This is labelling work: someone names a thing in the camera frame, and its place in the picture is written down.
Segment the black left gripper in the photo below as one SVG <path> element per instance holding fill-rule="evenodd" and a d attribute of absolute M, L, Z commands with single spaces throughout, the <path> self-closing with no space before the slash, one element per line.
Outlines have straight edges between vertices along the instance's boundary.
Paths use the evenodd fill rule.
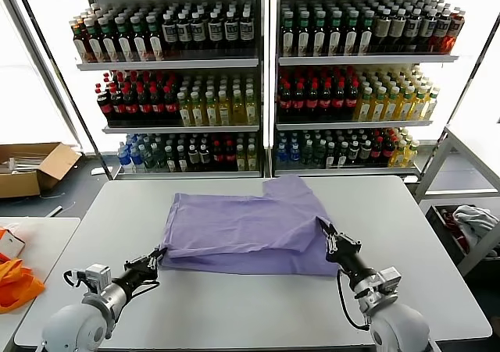
<path fill-rule="evenodd" d="M 156 247 L 149 255 L 126 261 L 124 273 L 113 278 L 112 283 L 124 291 L 127 300 L 156 288 L 159 286 L 158 267 L 167 251 L 167 247 Z"/>

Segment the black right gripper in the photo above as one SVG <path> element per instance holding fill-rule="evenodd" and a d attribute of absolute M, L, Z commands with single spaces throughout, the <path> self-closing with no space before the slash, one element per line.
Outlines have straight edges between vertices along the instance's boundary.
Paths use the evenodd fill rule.
<path fill-rule="evenodd" d="M 322 234 L 325 236 L 326 260 L 340 265 L 349 279 L 350 286 L 357 286 L 364 279 L 376 274 L 359 256 L 361 242 L 339 233 L 334 225 L 324 218 L 318 218 Z"/>

